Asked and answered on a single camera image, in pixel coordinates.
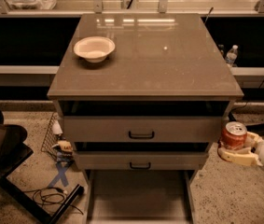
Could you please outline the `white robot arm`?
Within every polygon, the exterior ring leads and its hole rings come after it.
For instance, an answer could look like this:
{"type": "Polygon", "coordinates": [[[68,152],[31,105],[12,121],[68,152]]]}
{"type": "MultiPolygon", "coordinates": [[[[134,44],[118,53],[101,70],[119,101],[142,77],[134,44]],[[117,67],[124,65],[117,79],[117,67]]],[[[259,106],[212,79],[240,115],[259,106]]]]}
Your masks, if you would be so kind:
{"type": "Polygon", "coordinates": [[[264,139],[256,133],[247,133],[242,149],[230,150],[219,145],[218,156],[243,166],[259,166],[264,171],[264,139]]]}

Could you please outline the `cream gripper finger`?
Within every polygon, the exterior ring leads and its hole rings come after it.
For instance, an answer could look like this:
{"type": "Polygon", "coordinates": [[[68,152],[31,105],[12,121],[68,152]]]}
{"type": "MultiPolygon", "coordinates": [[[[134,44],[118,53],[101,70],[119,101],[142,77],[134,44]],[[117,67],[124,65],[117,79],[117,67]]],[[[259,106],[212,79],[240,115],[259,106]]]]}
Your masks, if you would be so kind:
{"type": "Polygon", "coordinates": [[[243,166],[261,165],[258,154],[253,153],[250,147],[242,148],[239,150],[231,150],[220,147],[217,150],[217,153],[224,161],[236,163],[243,166]]]}
{"type": "Polygon", "coordinates": [[[262,137],[257,133],[248,132],[245,143],[247,145],[255,145],[262,141],[262,137]]]}

